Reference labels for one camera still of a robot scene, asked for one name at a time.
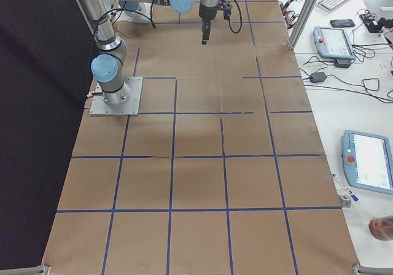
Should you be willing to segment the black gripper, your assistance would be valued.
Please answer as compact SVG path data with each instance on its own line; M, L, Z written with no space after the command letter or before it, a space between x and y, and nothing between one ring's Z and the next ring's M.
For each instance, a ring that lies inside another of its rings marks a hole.
M199 7L199 16L202 19L202 41L203 45L206 45L209 41L209 36L211 32L211 21L216 18L218 6L207 7L200 6Z

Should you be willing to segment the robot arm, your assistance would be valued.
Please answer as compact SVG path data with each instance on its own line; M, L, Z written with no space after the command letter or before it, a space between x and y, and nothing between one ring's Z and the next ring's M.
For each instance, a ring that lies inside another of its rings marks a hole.
M114 31L105 10L104 0L79 0L82 12L93 29L93 36L100 54L91 63L91 71L101 87L101 102L108 107L123 107L130 101L132 88L121 76L122 65L126 55L125 41ZM187 13L194 0L118 0L145 2L150 6L170 6L176 12ZM209 40L211 22L217 12L224 13L229 20L232 5L226 0L200 0L199 16L202 19L202 43Z

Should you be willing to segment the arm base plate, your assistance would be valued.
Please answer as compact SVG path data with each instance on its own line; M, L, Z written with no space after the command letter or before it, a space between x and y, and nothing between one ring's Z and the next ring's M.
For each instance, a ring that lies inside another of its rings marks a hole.
M91 116L138 116L143 77L124 77L123 87L116 93L103 92L97 83L90 106Z

